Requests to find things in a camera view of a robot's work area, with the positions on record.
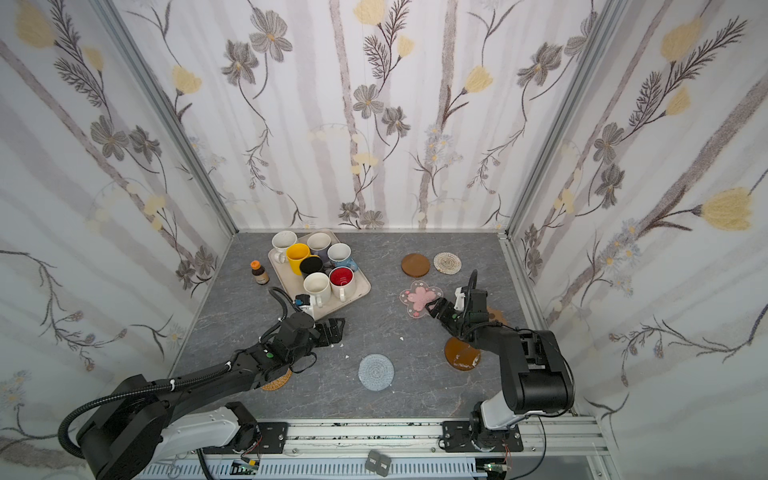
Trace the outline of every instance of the floral wallpaper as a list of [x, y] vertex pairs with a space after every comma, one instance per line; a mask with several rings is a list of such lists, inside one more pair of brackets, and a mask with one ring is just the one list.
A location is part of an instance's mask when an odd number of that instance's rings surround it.
[[0, 470], [87, 478], [58, 423], [168, 374], [230, 236], [88, 3], [0, 12]]
[[761, 478], [768, 5], [632, 1], [513, 241], [623, 478]]
[[503, 229], [603, 2], [116, 0], [239, 228]]

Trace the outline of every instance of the small bottle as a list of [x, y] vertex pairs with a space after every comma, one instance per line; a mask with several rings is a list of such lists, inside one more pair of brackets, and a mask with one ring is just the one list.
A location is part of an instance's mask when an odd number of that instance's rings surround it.
[[250, 272], [253, 274], [253, 279], [259, 285], [267, 285], [270, 281], [270, 275], [266, 272], [259, 260], [254, 260], [250, 263]]

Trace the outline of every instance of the tray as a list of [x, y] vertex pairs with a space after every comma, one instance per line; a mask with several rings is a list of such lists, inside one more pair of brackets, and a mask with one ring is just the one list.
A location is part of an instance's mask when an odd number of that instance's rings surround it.
[[[329, 237], [331, 237], [331, 245], [334, 243], [341, 243], [339, 242], [339, 238], [327, 228], [323, 228], [316, 232], [312, 232], [309, 235], [300, 237], [297, 243], [306, 243], [306, 240], [310, 238], [310, 235], [318, 232], [326, 233]], [[293, 270], [291, 270], [290, 264], [287, 261], [285, 263], [278, 263], [275, 261], [276, 254], [277, 250], [270, 250], [270, 263], [272, 263], [272, 268], [274, 268], [275, 274], [280, 280], [280, 283], [283, 284], [285, 291], [288, 292], [291, 298], [296, 298], [296, 295], [306, 293], [306, 291], [304, 291], [304, 279], [300, 275], [296, 275]], [[349, 300], [342, 303], [341, 300], [337, 299], [336, 296], [332, 294], [331, 300], [329, 300], [328, 303], [323, 306], [323, 308], [317, 308], [317, 306], [313, 307], [313, 316], [315, 317], [315, 320], [321, 319], [324, 316], [336, 312], [341, 307], [349, 305], [350, 303], [371, 291], [371, 283], [368, 281], [368, 278], [366, 278], [366, 275], [362, 272], [362, 268], [355, 272], [355, 278], [357, 280], [357, 290], [355, 291], [354, 295], [352, 295]]]

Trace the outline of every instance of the table surface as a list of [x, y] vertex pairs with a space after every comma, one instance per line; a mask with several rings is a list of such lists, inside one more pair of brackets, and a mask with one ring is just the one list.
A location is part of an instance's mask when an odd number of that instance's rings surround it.
[[[466, 285], [477, 269], [478, 288], [488, 291], [488, 306], [501, 310], [509, 325], [525, 326], [495, 233], [336, 235], [352, 248], [353, 258], [372, 284], [368, 295], [332, 315], [346, 318], [343, 341], [316, 349], [315, 366], [293, 375], [277, 391], [238, 393], [206, 409], [239, 401], [258, 419], [466, 417], [476, 402], [501, 389], [496, 355], [483, 352], [477, 368], [469, 372], [453, 369], [443, 353], [449, 334], [432, 317], [409, 317], [399, 300], [400, 292], [415, 280], [400, 268], [405, 255], [422, 253], [431, 262], [437, 253], [452, 252], [462, 260], [460, 272], [445, 275], [432, 266], [420, 280], [440, 287], [454, 301], [455, 288]], [[268, 293], [269, 286], [280, 286], [267, 258], [271, 237], [271, 233], [237, 234], [174, 375], [223, 362], [234, 349], [256, 343], [280, 316], [280, 306]], [[260, 260], [270, 274], [266, 286], [253, 281], [252, 260]], [[360, 360], [371, 353], [389, 357], [395, 367], [392, 384], [380, 392], [367, 390], [357, 376]]]

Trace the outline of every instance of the black mug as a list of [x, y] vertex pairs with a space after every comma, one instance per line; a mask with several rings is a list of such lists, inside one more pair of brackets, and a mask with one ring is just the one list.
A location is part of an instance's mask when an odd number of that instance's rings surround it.
[[317, 255], [310, 255], [299, 263], [299, 270], [301, 271], [301, 277], [306, 278], [308, 275], [316, 272], [323, 271], [323, 259]]

